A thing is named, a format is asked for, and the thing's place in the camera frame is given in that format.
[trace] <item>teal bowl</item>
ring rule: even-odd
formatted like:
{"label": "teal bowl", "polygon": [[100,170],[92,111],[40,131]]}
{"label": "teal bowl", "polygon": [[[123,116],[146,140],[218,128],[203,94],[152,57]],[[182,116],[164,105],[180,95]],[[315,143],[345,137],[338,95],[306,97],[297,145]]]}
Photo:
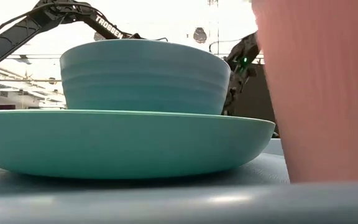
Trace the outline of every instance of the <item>teal bowl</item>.
{"label": "teal bowl", "polygon": [[67,107],[74,110],[221,114],[230,68],[219,57],[153,40],[103,40],[60,58]]}
{"label": "teal bowl", "polygon": [[81,179],[233,169],[257,157],[275,127],[232,116],[90,110],[1,110],[0,132],[2,124],[0,168]]}

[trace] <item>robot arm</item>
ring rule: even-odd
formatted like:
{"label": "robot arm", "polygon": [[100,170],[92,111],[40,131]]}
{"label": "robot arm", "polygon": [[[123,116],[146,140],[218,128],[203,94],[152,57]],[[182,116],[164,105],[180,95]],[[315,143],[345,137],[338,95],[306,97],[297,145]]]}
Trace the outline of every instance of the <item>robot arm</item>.
{"label": "robot arm", "polygon": [[21,17],[25,18],[0,34],[0,61],[37,34],[78,21],[88,24],[105,39],[143,39],[139,34],[119,30],[88,3],[74,0],[40,0],[33,10],[2,24],[0,30]]}
{"label": "robot arm", "polygon": [[255,60],[259,53],[257,32],[254,32],[242,38],[240,42],[232,48],[230,54],[224,57],[232,73],[222,114],[233,114],[234,102],[237,95],[241,93],[248,79],[256,76],[256,72],[249,68],[249,65]]}

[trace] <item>table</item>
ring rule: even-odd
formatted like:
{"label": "table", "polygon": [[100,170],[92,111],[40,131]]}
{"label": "table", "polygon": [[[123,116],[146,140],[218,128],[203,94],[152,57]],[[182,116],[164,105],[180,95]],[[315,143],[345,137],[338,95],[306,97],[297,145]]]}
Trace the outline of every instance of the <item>table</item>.
{"label": "table", "polygon": [[274,154],[174,179],[70,180],[0,169],[0,224],[358,223],[358,184],[288,185],[280,141],[265,152]]}

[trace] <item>teal plate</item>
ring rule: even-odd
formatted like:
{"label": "teal plate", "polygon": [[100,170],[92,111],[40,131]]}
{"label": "teal plate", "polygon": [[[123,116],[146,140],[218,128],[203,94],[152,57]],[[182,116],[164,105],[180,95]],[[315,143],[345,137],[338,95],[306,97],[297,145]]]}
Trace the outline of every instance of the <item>teal plate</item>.
{"label": "teal plate", "polygon": [[0,111],[0,168],[80,179],[146,179],[232,169],[275,124],[230,116],[92,110]]}

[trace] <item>cup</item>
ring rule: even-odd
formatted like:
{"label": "cup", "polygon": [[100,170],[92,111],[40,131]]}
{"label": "cup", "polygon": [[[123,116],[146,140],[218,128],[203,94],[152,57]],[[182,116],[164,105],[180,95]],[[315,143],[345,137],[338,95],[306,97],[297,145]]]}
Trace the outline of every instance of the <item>cup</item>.
{"label": "cup", "polygon": [[358,180],[358,1],[252,4],[291,182]]}

